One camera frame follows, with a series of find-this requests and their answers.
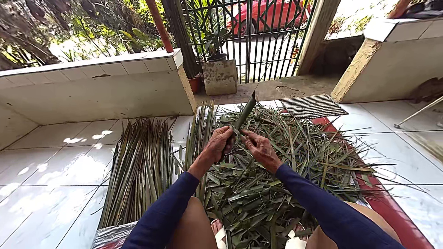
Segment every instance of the navy blue sleeve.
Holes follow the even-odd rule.
[[[365,215],[301,177],[288,165],[282,164],[276,177],[317,219],[323,232],[339,249],[404,249]]]
[[[184,172],[143,214],[121,248],[164,249],[198,183],[191,173]]]

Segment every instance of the terracotta pot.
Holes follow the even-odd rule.
[[[188,79],[189,85],[191,85],[191,89],[193,93],[198,93],[200,91],[200,87],[202,86],[202,77],[200,74],[197,74],[195,78]]]

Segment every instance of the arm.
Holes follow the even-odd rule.
[[[246,147],[254,158],[283,182],[299,203],[319,222],[323,232],[338,248],[404,247],[377,224],[340,199],[328,194],[282,164],[269,140],[250,131],[242,131]]]
[[[207,146],[189,170],[143,214],[126,238],[122,249],[165,248],[198,186],[199,179],[214,162],[220,160],[222,152],[229,153],[232,149],[233,140],[229,139],[232,132],[229,126],[214,131]]]

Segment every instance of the white tiled floor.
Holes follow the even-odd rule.
[[[186,141],[191,120],[177,118],[174,141]],[[101,183],[126,123],[46,125],[1,151],[0,248],[89,249],[108,189]]]
[[[441,114],[419,114],[396,129],[393,124],[423,105],[389,101],[340,106],[349,115],[335,120],[335,127],[355,134],[351,140],[358,138],[357,145],[373,148],[361,154],[366,163],[394,164],[378,166],[378,175],[387,179],[380,181],[433,246],[443,248],[443,163],[413,139],[443,146],[443,129],[436,125]]]
[[[279,101],[261,104],[282,106]],[[373,148],[362,155],[366,162],[395,164],[379,166],[379,175],[387,179],[382,183],[428,240],[443,248],[443,165],[413,139],[443,145],[437,115],[424,113],[398,130],[393,124],[421,106],[391,101],[342,107],[349,115],[334,125],[356,134],[357,144]],[[238,111],[237,104],[219,108]],[[172,124],[174,118],[161,120]],[[192,116],[175,121],[173,151],[186,146],[191,121]],[[47,125],[0,152],[0,249],[90,248],[108,188],[100,184],[126,122]]]

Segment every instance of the tiled ledge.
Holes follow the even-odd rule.
[[[80,79],[177,70],[181,50],[125,54],[84,61],[0,71],[0,89]]]
[[[371,20],[364,31],[365,37],[380,42],[443,37],[443,18]]]

